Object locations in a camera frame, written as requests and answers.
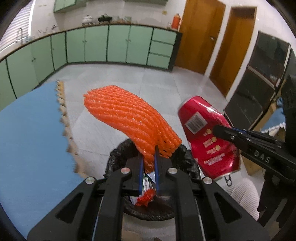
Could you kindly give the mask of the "window blinds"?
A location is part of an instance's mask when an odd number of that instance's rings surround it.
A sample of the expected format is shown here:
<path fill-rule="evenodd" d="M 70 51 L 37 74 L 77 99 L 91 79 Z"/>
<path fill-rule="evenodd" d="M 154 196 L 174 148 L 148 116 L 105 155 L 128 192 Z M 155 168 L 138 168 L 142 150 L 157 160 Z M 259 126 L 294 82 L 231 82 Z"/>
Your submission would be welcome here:
<path fill-rule="evenodd" d="M 15 40 L 18 28 L 23 29 L 23 39 L 29 36 L 30 21 L 32 19 L 31 11 L 34 8 L 33 3 L 34 1 L 30 1 L 25 7 L 23 7 L 10 23 L 1 39 L 1 51 L 16 43 Z"/>

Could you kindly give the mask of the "chrome sink faucet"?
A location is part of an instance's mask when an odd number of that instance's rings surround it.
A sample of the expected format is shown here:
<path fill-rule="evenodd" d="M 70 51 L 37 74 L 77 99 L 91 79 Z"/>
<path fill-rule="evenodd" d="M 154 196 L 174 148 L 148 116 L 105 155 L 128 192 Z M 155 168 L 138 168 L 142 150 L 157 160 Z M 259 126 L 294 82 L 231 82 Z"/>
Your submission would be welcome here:
<path fill-rule="evenodd" d="M 23 29 L 22 28 L 18 28 L 15 42 L 16 43 L 20 42 L 21 45 L 23 44 Z"/>

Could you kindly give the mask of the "green upper kitchen cabinets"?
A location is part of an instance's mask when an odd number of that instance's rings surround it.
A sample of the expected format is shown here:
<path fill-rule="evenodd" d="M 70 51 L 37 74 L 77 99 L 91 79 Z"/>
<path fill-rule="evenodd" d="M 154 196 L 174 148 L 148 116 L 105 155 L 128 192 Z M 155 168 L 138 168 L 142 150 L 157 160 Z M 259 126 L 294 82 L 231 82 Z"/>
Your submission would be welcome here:
<path fill-rule="evenodd" d="M 89 1 L 85 0 L 55 0 L 55 4 L 53 7 L 53 13 L 66 13 L 68 11 L 86 7 L 86 3 Z M 158 4 L 165 6 L 168 1 L 163 0 L 135 0 L 135 1 L 125 1 L 125 2 L 139 2 L 139 3 L 149 3 L 149 4 Z"/>

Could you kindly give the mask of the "green kitchen cabinets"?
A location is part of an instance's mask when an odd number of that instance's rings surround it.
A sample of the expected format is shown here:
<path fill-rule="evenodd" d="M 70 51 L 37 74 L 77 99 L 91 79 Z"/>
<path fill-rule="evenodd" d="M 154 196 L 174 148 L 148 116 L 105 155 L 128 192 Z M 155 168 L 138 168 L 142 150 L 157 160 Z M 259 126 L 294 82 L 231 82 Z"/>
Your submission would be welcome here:
<path fill-rule="evenodd" d="M 55 4 L 53 7 L 53 13 L 66 13 L 68 11 L 86 7 L 86 3 L 89 1 L 85 0 L 55 0 Z M 139 3 L 149 3 L 149 4 L 158 4 L 165 6 L 168 1 L 163 0 L 135 0 L 135 1 L 125 1 L 125 2 L 139 2 Z"/>
<path fill-rule="evenodd" d="M 54 33 L 1 58 L 1 109 L 68 64 L 116 63 L 171 71 L 182 33 L 132 24 L 96 25 Z"/>

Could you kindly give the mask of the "brown wooden door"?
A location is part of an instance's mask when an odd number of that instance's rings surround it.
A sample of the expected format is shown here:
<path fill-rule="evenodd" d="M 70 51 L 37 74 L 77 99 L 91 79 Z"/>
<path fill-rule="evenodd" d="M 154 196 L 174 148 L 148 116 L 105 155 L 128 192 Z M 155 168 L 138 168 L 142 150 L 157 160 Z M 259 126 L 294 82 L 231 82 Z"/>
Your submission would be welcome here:
<path fill-rule="evenodd" d="M 175 64 L 205 74 L 222 25 L 226 5 L 216 0 L 186 1 L 182 39 Z"/>

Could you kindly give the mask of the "orange foam fruit net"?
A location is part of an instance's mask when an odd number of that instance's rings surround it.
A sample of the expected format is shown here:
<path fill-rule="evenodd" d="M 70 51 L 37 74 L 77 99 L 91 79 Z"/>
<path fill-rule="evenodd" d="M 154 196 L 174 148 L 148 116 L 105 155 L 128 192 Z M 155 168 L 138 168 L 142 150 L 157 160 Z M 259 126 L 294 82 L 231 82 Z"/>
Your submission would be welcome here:
<path fill-rule="evenodd" d="M 169 158 L 182 140 L 160 115 L 142 98 L 116 85 L 88 90 L 84 106 L 99 121 L 127 135 L 144 158 L 146 173 L 154 171 L 155 148 Z"/>

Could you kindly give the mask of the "blue table mat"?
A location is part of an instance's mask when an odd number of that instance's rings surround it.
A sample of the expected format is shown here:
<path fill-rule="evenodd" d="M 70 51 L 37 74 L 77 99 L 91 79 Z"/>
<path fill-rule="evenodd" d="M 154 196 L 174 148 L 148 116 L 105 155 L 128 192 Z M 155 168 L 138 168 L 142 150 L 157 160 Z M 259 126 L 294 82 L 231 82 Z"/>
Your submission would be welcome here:
<path fill-rule="evenodd" d="M 1 240 L 29 231 L 81 182 L 62 123 L 59 82 L 1 111 Z"/>

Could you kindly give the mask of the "white cooking pot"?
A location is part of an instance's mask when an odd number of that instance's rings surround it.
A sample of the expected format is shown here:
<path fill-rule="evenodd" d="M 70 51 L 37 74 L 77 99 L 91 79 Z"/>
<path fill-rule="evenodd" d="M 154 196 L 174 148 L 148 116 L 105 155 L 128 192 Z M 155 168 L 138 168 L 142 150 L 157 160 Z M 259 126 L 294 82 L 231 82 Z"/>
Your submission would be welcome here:
<path fill-rule="evenodd" d="M 90 15 L 86 15 L 82 19 L 82 26 L 93 25 L 93 17 Z"/>

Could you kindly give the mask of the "black wok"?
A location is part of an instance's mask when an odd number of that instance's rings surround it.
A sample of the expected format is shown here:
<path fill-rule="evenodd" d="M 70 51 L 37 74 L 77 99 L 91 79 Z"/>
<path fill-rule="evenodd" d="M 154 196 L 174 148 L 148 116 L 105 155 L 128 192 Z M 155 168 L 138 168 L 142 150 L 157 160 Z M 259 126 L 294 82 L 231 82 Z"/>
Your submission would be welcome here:
<path fill-rule="evenodd" d="M 102 16 L 98 17 L 98 21 L 100 23 L 105 23 L 105 22 L 110 23 L 112 21 L 112 19 L 113 18 L 111 16 L 108 16 L 108 15 L 102 15 Z"/>

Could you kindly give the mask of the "green white snack wrapper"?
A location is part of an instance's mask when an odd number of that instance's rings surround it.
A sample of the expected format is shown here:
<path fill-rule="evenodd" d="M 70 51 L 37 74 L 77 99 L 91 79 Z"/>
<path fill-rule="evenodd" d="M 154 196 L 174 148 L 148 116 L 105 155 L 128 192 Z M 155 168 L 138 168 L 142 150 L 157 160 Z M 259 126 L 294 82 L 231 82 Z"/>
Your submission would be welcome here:
<path fill-rule="evenodd" d="M 144 172 L 141 184 L 140 196 L 142 196 L 148 189 L 154 189 L 156 192 L 156 179 L 154 171 L 148 174 Z M 130 200 L 133 205 L 136 204 L 138 197 L 130 196 Z"/>

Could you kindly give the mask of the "red crumpled plastic bag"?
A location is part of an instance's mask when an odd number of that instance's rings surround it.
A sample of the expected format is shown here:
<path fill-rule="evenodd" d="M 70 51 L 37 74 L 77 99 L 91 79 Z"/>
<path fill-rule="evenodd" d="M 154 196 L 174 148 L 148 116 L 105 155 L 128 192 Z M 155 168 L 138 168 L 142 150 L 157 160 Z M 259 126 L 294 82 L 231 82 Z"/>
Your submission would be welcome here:
<path fill-rule="evenodd" d="M 135 205 L 148 207 L 148 204 L 153 201 L 155 194 L 154 189 L 148 189 L 142 196 L 137 198 Z"/>

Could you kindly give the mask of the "black glass cabinet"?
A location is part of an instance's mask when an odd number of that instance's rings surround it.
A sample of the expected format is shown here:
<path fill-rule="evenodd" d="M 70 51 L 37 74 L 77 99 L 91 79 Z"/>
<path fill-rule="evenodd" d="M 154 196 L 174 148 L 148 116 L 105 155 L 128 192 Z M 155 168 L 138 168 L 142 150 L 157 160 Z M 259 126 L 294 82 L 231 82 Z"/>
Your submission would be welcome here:
<path fill-rule="evenodd" d="M 253 129 L 289 75 L 295 75 L 295 52 L 290 43 L 258 32 L 247 68 L 224 109 L 230 125 Z"/>

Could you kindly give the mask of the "red crushed drink can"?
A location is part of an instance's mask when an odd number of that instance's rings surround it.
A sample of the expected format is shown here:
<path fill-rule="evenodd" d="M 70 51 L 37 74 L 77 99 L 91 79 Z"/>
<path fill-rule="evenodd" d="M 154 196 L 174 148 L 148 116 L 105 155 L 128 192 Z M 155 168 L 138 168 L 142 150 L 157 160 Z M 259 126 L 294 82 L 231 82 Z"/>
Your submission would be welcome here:
<path fill-rule="evenodd" d="M 201 96 L 193 96 L 182 102 L 178 116 L 202 173 L 215 181 L 224 178 L 230 187 L 230 175 L 240 170 L 240 156 L 232 143 L 213 134 L 216 125 L 230 127 L 224 115 Z"/>

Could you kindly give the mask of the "orange thermos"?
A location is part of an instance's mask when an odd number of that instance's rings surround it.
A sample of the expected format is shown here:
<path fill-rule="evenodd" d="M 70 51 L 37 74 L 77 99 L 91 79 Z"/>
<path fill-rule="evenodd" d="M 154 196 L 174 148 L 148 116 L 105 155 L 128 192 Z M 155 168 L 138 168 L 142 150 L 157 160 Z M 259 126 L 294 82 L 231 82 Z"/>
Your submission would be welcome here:
<path fill-rule="evenodd" d="M 181 16 L 179 14 L 175 14 L 171 23 L 171 28 L 177 31 L 180 27 L 181 22 Z"/>

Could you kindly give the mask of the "green lower kitchen cabinets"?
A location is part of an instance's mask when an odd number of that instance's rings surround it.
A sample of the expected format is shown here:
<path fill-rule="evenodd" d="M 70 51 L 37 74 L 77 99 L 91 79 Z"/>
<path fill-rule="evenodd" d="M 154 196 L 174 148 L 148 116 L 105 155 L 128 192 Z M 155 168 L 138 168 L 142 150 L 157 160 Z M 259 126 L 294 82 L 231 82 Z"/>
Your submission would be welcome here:
<path fill-rule="evenodd" d="M 1 58 L 1 109 L 68 64 L 116 63 L 171 71 L 182 33 L 132 24 L 96 25 L 54 33 Z"/>

